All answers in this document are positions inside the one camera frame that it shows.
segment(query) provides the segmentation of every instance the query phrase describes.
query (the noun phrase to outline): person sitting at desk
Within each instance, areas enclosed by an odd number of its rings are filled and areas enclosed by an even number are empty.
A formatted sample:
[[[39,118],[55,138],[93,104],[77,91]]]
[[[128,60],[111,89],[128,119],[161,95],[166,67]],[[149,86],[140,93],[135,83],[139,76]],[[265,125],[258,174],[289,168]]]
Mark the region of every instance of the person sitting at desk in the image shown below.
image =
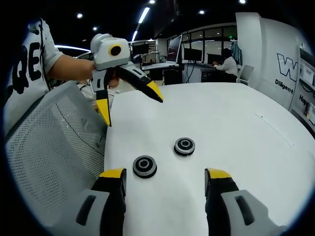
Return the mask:
[[[228,48],[224,48],[222,51],[222,57],[224,58],[223,65],[219,65],[216,61],[213,62],[215,69],[222,71],[219,74],[222,82],[236,82],[237,78],[237,65],[232,57],[232,52]]]

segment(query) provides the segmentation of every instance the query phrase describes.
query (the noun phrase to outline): black ring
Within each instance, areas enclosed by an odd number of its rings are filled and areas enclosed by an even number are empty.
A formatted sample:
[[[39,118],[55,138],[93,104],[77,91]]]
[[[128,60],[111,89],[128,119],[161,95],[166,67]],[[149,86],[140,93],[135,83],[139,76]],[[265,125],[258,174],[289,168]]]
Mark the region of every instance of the black ring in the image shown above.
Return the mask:
[[[122,51],[122,48],[120,46],[114,46],[111,50],[110,50],[110,54],[112,56],[117,56],[120,52]]]
[[[175,142],[174,151],[180,156],[190,156],[195,151],[195,142],[190,138],[180,138]]]
[[[155,160],[147,155],[139,156],[133,162],[133,172],[140,178],[151,178],[157,172]]]

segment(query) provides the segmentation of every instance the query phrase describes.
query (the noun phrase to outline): mesh chair back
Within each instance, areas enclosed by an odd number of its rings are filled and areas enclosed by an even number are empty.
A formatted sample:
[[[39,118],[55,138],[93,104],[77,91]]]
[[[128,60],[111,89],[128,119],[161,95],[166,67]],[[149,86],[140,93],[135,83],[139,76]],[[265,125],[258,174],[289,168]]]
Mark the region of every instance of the mesh chair back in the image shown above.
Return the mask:
[[[7,136],[13,178],[43,226],[53,226],[65,202],[103,171],[106,131],[71,81],[34,104]]]

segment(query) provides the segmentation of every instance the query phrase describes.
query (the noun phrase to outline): white t-shirt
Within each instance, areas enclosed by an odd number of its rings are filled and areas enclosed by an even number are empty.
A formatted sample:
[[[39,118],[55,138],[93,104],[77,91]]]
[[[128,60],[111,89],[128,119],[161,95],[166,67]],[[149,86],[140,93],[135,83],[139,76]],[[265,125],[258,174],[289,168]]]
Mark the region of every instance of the white t-shirt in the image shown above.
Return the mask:
[[[215,65],[217,70],[225,71],[227,74],[237,76],[237,64],[233,57],[225,59],[223,65]]]
[[[42,31],[41,21],[28,26],[28,35],[21,46],[20,55],[14,59],[6,86],[4,135],[8,134],[13,125],[36,100],[49,91],[43,76],[43,66],[47,74],[62,55],[55,48],[49,26],[45,21],[42,22]]]

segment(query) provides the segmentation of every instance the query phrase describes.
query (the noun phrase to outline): computer monitor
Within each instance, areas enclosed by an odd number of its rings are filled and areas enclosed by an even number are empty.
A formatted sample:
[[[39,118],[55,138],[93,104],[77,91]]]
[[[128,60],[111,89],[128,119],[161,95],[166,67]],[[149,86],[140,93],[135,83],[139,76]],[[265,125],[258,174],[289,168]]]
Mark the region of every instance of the computer monitor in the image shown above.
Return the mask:
[[[132,54],[138,55],[138,54],[146,54],[149,53],[149,45],[148,44],[141,44],[132,46]]]
[[[184,60],[202,61],[202,50],[185,48]]]
[[[167,50],[166,63],[177,64],[178,53],[182,43],[182,35],[170,41]]]
[[[216,61],[219,64],[223,63],[223,57],[221,55],[215,55],[215,54],[208,54],[208,63],[212,64],[214,61]]]

